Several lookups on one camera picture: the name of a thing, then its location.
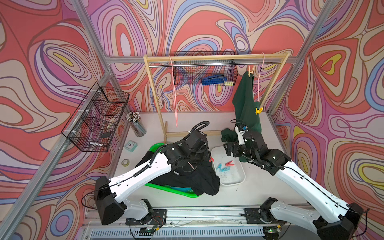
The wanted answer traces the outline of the red plastic clothespin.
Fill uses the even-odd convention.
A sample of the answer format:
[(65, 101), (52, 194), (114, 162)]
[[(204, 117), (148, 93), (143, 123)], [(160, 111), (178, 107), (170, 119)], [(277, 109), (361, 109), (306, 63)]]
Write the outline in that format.
[(231, 167), (231, 166), (234, 166), (234, 165), (235, 164), (234, 164), (233, 161), (229, 161), (229, 162), (225, 163), (225, 166), (227, 166), (227, 167)]

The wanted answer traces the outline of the light blue plastic clothespin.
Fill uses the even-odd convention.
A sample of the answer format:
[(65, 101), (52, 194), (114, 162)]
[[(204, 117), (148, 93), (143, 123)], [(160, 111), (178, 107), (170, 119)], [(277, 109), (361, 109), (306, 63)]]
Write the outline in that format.
[(227, 172), (229, 170), (230, 170), (230, 167), (225, 167), (225, 168), (220, 169), (220, 172)]

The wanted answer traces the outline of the black t-shirt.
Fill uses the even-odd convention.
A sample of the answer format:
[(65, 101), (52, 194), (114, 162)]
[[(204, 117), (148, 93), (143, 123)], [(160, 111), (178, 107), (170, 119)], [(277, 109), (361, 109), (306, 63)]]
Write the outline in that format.
[(197, 165), (196, 171), (193, 171), (188, 163), (184, 166), (180, 165), (171, 172), (153, 179), (150, 183), (159, 186), (191, 188), (198, 196), (202, 194), (214, 196), (220, 189), (220, 178), (210, 162)]

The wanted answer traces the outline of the pink hanger of teal shirt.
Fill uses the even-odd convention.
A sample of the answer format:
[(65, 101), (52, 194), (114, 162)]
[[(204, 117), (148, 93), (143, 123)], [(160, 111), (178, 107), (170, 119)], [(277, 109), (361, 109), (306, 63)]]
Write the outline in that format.
[(176, 86), (175, 86), (175, 73), (174, 73), (174, 62), (172, 60), (172, 57), (169, 55), (170, 65), (171, 65), (171, 71), (172, 71), (172, 87), (173, 87), (173, 95), (174, 95), (174, 115), (175, 115), (175, 126), (178, 127), (178, 112), (177, 112), (177, 93), (176, 93)]

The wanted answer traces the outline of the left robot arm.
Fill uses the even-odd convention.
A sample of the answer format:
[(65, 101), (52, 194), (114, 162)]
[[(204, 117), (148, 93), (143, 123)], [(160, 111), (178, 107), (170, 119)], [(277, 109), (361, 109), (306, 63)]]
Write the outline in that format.
[(184, 138), (160, 146), (148, 161), (125, 174), (98, 178), (94, 198), (101, 224), (106, 226), (122, 217), (149, 222), (153, 210), (148, 200), (130, 201), (129, 195), (162, 175), (195, 174), (198, 167), (207, 165), (211, 154), (202, 129), (209, 124), (208, 121), (196, 124)]

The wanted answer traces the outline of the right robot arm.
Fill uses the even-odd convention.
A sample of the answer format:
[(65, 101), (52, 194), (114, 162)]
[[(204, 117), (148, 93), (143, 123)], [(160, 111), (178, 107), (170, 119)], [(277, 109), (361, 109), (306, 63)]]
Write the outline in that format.
[(313, 208), (313, 211), (291, 206), (269, 197), (252, 217), (264, 223), (285, 221), (307, 229), (322, 240), (350, 240), (365, 213), (356, 204), (341, 200), (304, 173), (291, 158), (278, 149), (270, 149), (263, 136), (255, 131), (241, 131), (237, 140), (225, 139), (229, 157), (244, 157), (270, 175), (280, 179)]

